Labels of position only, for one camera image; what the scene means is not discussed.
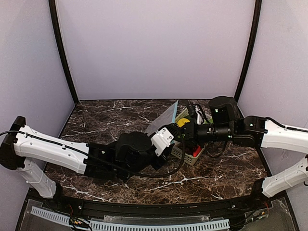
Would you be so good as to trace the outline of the clear zip top bag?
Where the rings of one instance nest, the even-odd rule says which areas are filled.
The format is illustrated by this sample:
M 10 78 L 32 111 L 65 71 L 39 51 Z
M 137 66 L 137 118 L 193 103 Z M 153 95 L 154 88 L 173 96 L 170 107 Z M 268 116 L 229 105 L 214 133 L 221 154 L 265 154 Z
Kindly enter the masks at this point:
M 173 103 L 169 108 L 167 108 L 158 118 L 156 118 L 145 130 L 147 135 L 152 135 L 158 131 L 164 125 L 168 125 L 175 122 L 178 102 Z

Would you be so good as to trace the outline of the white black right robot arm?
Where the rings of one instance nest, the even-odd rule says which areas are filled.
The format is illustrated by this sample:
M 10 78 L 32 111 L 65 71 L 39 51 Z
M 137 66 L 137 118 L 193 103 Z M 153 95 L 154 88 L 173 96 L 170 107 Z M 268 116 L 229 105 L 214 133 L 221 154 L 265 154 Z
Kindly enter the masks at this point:
M 195 105 L 187 107 L 189 118 L 177 124 L 182 137 L 191 144 L 204 147 L 211 141 L 231 141 L 233 144 L 253 148 L 277 148 L 308 153 L 308 130 L 283 125 L 270 117 L 241 117 L 233 97 L 218 96 L 208 103 L 212 122 L 200 124 Z M 252 194 L 267 198 L 308 180 L 308 158 L 273 176 L 257 180 Z

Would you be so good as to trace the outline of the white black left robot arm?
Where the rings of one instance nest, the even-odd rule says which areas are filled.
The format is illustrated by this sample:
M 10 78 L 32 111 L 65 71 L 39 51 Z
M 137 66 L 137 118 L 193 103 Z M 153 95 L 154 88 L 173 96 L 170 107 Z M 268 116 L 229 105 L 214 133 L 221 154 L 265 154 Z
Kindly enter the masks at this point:
M 70 142 L 37 132 L 22 116 L 1 136 L 1 165 L 18 172 L 45 199 L 59 197 L 62 187 L 43 172 L 36 160 L 86 177 L 127 181 L 133 176 L 146 177 L 143 170 L 148 166 L 159 169 L 166 154 L 171 152 L 173 141 L 183 141 L 180 128 L 171 123 L 151 135 L 123 133 L 107 145 Z

